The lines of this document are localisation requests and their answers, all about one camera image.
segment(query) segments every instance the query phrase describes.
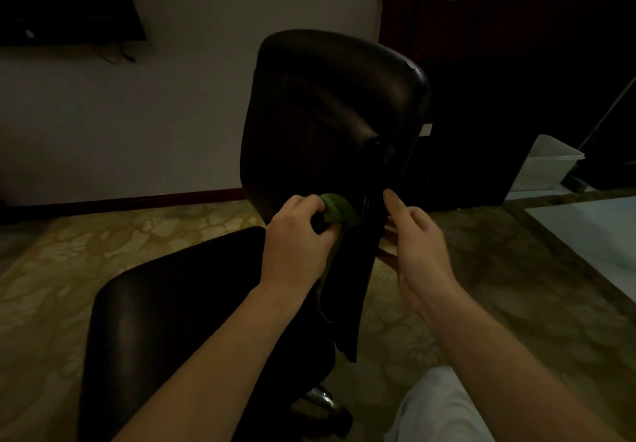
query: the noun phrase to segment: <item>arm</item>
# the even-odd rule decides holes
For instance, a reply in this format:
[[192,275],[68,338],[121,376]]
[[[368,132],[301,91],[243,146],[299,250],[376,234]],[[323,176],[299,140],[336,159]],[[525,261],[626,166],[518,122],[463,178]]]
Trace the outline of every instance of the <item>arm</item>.
[[292,197],[267,227],[261,280],[148,400],[116,442],[229,441],[270,352],[325,268],[338,237],[314,233],[318,196]]
[[378,257],[398,270],[404,301],[431,328],[493,437],[622,441],[457,283],[433,220],[392,191],[385,203],[398,256]]

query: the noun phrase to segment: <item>wall baseboard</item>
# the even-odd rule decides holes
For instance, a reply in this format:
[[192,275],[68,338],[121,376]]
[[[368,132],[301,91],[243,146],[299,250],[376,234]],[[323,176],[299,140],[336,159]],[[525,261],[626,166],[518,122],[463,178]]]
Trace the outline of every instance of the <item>wall baseboard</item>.
[[47,220],[76,214],[107,213],[109,211],[130,211],[179,206],[184,204],[220,203],[245,199],[242,188],[175,193],[140,198],[104,199],[78,203],[43,204],[33,206],[0,207],[0,223],[9,224],[27,220]]

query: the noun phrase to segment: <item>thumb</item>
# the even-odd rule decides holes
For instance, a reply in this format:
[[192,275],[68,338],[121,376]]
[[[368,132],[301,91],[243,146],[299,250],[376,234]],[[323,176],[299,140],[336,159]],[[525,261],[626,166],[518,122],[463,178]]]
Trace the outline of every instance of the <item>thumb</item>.
[[329,228],[325,229],[320,235],[321,244],[326,254],[329,254],[333,245],[336,244],[342,225],[339,222],[332,222]]
[[415,226],[415,221],[413,221],[411,213],[408,212],[408,208],[392,189],[385,189],[383,195],[384,204],[395,221],[398,232]]

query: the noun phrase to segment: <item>green cloth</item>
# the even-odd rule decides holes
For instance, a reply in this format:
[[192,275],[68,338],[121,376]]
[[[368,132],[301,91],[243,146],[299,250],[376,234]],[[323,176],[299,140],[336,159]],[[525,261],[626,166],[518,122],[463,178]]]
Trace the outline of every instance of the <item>green cloth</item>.
[[338,239],[336,243],[331,248],[329,252],[329,256],[327,257],[327,265],[325,266],[324,271],[322,272],[322,276],[318,280],[318,288],[316,289],[316,310],[321,314],[322,318],[327,321],[327,317],[322,313],[322,309],[320,307],[320,297],[322,294],[322,288],[327,281],[327,277],[329,276],[329,270],[331,268],[331,263],[333,259],[336,257],[336,253],[338,253],[338,249],[340,248],[340,241],[343,237],[345,237],[346,232],[354,228],[355,226],[360,224],[360,216],[355,212],[354,207],[347,201],[344,197],[333,194],[333,193],[325,193],[320,196],[322,202],[324,203],[325,210],[321,213],[322,216],[314,223],[314,229],[317,231],[324,231],[328,228],[328,225],[332,222],[339,222],[342,224],[342,229],[340,230],[340,234],[338,235]]

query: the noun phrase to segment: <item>storage box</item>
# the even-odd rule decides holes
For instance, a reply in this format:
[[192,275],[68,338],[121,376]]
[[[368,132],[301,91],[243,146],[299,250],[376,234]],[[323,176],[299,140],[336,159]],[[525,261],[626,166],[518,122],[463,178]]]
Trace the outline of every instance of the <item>storage box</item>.
[[556,188],[585,154],[546,134],[540,134],[530,150],[511,191]]

